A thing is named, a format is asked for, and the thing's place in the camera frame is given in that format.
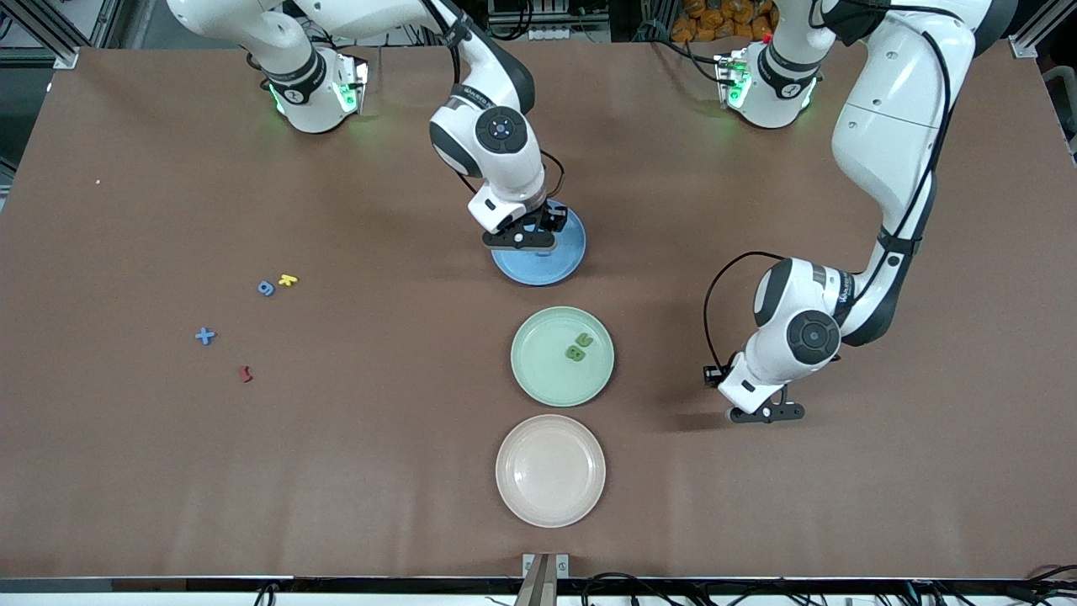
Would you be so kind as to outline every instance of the wire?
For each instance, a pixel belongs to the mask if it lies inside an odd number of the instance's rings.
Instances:
[[[434,22],[437,24],[437,28],[442,30],[442,40],[445,41],[446,37],[449,34],[449,24],[445,20],[445,16],[442,14],[437,6],[431,0],[419,0],[422,2],[422,6],[426,9],[426,12],[434,17]],[[461,12],[457,15],[457,18],[463,18],[466,13]],[[452,83],[460,84],[460,48],[457,46],[449,46],[449,56],[452,57]]]
[[[722,269],[718,270],[718,273],[714,276],[714,279],[711,280],[711,285],[707,286],[707,295],[703,296],[703,335],[707,337],[707,348],[708,350],[711,351],[711,357],[714,358],[714,366],[718,367],[718,372],[723,376],[729,372],[729,365],[727,364],[723,366],[723,364],[718,362],[718,355],[714,353],[714,343],[711,341],[711,323],[707,318],[707,311],[711,302],[711,293],[714,292],[714,285],[718,283],[719,279],[722,279],[723,273],[725,273],[729,269],[729,267],[732,267],[741,259],[747,258],[749,256],[767,256],[768,258],[774,258],[777,260],[785,259],[785,256],[774,254],[773,252],[766,252],[764,250],[752,250],[749,252],[744,252],[743,254],[738,255],[732,260],[726,263],[726,266],[722,267]]]
[[[687,42],[684,43],[684,48],[687,52],[688,58],[691,59],[691,65],[696,66],[696,69],[699,70],[699,73],[703,74],[703,77],[710,80],[711,82],[716,82],[718,84],[730,84],[730,85],[736,84],[732,80],[718,79],[717,76],[707,73],[707,70],[703,69],[703,66],[699,65],[699,57],[691,52],[691,46],[689,46]]]
[[[268,596],[265,606],[274,606],[277,604],[277,591],[280,590],[280,586],[270,582],[266,583],[258,590],[257,596],[254,597],[254,606],[262,606],[262,598]]]
[[[633,577],[632,575],[627,575],[625,573],[602,573],[600,575],[595,575],[593,577],[587,579],[587,584],[584,586],[584,590],[579,593],[579,603],[581,603],[581,606],[590,606],[590,603],[587,601],[587,594],[590,592],[591,584],[595,583],[595,582],[604,580],[604,579],[627,579],[627,580],[633,581],[633,582],[640,584],[641,587],[643,587],[644,589],[646,589],[648,592],[651,592],[651,593],[657,595],[658,597],[665,600],[666,603],[669,604],[670,606],[684,606],[680,602],[675,602],[669,595],[667,595],[666,593],[663,593],[661,591],[658,591],[657,589],[655,589],[654,587],[649,586],[645,581],[642,581],[642,580]]]
[[[945,16],[948,16],[948,17],[953,17],[953,18],[955,18],[957,20],[964,20],[960,16],[957,16],[956,14],[951,13],[950,11],[947,11],[946,9],[938,9],[936,6],[919,6],[919,5],[910,5],[910,4],[892,4],[890,6],[882,6],[882,5],[879,5],[879,4],[871,4],[870,2],[863,2],[862,0],[842,0],[843,3],[853,4],[853,5],[856,5],[856,6],[866,6],[869,10],[866,10],[866,11],[856,11],[855,13],[849,13],[848,15],[842,15],[840,18],[836,18],[836,19],[834,19],[831,22],[826,22],[826,19],[824,17],[824,23],[815,23],[815,22],[812,20],[811,17],[812,17],[813,14],[815,14],[815,4],[817,2],[819,2],[819,0],[812,0],[811,9],[808,12],[808,25],[812,29],[825,29],[825,28],[833,27],[833,26],[836,26],[836,25],[841,25],[841,24],[843,24],[845,22],[850,22],[852,19],[856,19],[856,18],[861,18],[861,17],[866,17],[866,16],[878,17],[878,16],[880,16],[880,15],[882,15],[882,14],[889,12],[889,11],[908,11],[910,13],[932,13],[932,14],[936,14],[936,15],[945,15]]]
[[[254,55],[252,55],[250,52],[247,53],[247,65],[250,66],[250,68],[253,70],[262,71],[262,66],[254,60]],[[262,82],[258,82],[258,88],[262,88],[263,90],[268,90],[269,79],[263,77]]]
[[[523,23],[524,11],[527,12],[527,23]],[[496,40],[504,40],[506,42],[516,40],[523,36],[531,29],[531,22],[534,19],[534,2],[532,0],[520,0],[520,19],[513,27],[513,30],[506,36],[498,36],[496,33],[490,32],[490,37]]]
[[[637,28],[635,33],[632,34],[632,42],[646,42],[646,40],[643,38],[643,34],[644,32],[647,31],[648,27],[653,28],[655,31],[658,32],[659,39],[666,39],[666,40],[669,39],[670,32],[668,29],[666,29],[666,24],[663,24],[658,19],[651,19],[640,24],[640,27]]]
[[[954,597],[956,597],[959,601],[961,601],[961,603],[964,604],[965,606],[976,606],[976,604],[973,604],[973,602],[969,598],[965,597],[961,593],[957,593],[957,589],[955,587],[953,587],[952,584],[950,586],[950,590],[949,591],[950,591],[950,593],[953,594]]]
[[[928,589],[932,590],[932,594],[935,596],[934,606],[947,606],[946,598],[942,597],[942,593],[939,592],[939,588],[936,583],[928,583]]]
[[[467,185],[467,188],[471,189],[473,194],[478,193],[478,191],[475,188],[475,185],[471,184],[471,181],[465,179],[463,174],[457,172],[457,177],[460,177],[460,181],[463,184]]]
[[[576,18],[579,19],[579,31],[583,31],[584,36],[586,36],[587,39],[590,40],[592,43],[598,44],[599,41],[596,40],[596,39],[593,39],[593,38],[591,38],[591,33],[589,31],[587,31],[586,27],[584,27],[584,16],[583,15],[576,15]]]
[[[307,17],[303,22],[303,33],[307,37],[308,40],[310,40],[313,43],[327,44],[328,47],[333,48],[334,51],[339,50],[339,46],[337,46],[337,43],[333,39],[333,34],[331,34],[327,29],[322,27],[320,24],[316,23],[310,17]]]
[[[541,153],[541,154],[545,155],[546,157],[550,158],[554,161],[554,164],[557,165],[558,169],[561,170],[561,174],[557,178],[557,184],[554,185],[554,191],[549,192],[548,194],[546,194],[546,197],[554,197],[554,196],[556,196],[558,194],[558,192],[561,191],[561,185],[564,184],[564,165],[561,164],[561,160],[558,159],[554,154],[549,153],[548,151],[546,151],[544,149],[540,149],[538,153]]]
[[[1036,575],[1035,577],[1027,579],[1027,582],[1045,581],[1051,577],[1061,575],[1062,573],[1068,573],[1069,570],[1077,570],[1077,564],[1071,564],[1068,566],[1058,566],[1051,568],[1050,570],[1044,573],[1043,575]]]
[[[712,57],[703,57],[703,56],[700,56],[700,55],[693,55],[691,53],[685,51],[684,48],[681,48],[680,46],[676,46],[675,44],[672,44],[671,42],[668,42],[666,40],[651,39],[651,40],[645,40],[645,42],[657,42],[658,44],[662,44],[662,45],[665,45],[665,46],[673,50],[674,53],[676,53],[676,54],[679,54],[679,55],[681,55],[682,57],[685,57],[685,58],[691,58],[693,56],[695,56],[695,60],[697,60],[697,61],[699,61],[701,64],[718,65],[721,62],[719,59],[715,59],[715,58],[712,58]]]
[[[938,164],[939,155],[942,152],[942,142],[946,140],[947,130],[950,128],[950,116],[953,113],[950,109],[950,103],[952,101],[950,90],[950,68],[947,66],[946,56],[942,55],[942,50],[939,48],[938,42],[932,38],[931,33],[926,31],[920,32],[920,34],[927,40],[927,44],[931,45],[932,51],[935,52],[935,59],[938,61],[939,71],[942,74],[942,117],[939,119],[939,128],[935,133],[935,142],[932,147],[932,153],[927,158],[927,165],[924,167],[924,172],[920,177],[920,182],[917,184],[915,191],[912,193],[912,198],[909,201],[909,207],[905,210],[905,214],[897,224],[897,228],[894,229],[894,235],[901,232],[905,227],[905,223],[912,215],[912,209],[917,207],[917,200],[920,198],[920,192],[924,188],[924,183],[927,182],[927,177],[935,172],[935,166]],[[876,265],[875,270],[871,271],[871,276],[868,277],[868,281],[864,284],[864,287],[853,296],[851,306],[855,306],[856,302],[864,297],[864,295],[871,287],[872,282],[875,282],[876,277],[879,274],[879,269],[882,268],[882,258]]]

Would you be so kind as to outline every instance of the green plate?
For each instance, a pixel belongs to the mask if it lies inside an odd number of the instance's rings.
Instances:
[[[529,396],[551,407],[576,407],[613,375],[613,340],[595,316],[549,308],[528,319],[513,339],[513,375]]]

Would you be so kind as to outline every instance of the blue plate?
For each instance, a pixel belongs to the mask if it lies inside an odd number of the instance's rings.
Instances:
[[[550,206],[563,206],[549,200]],[[549,251],[492,250],[493,262],[514,280],[528,285],[549,285],[572,274],[584,259],[587,231],[579,216],[569,209],[569,220],[557,237],[557,246]]]

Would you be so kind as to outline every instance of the white plate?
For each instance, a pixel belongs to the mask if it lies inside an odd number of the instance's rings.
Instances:
[[[577,421],[559,414],[517,425],[498,452],[498,491],[520,520],[560,529],[587,516],[602,496],[602,447]]]

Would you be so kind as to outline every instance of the blue plus sign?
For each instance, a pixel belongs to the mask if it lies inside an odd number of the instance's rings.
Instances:
[[[201,333],[195,336],[195,339],[201,339],[202,346],[209,346],[209,340],[216,337],[215,333],[210,333],[206,327],[202,327]]]

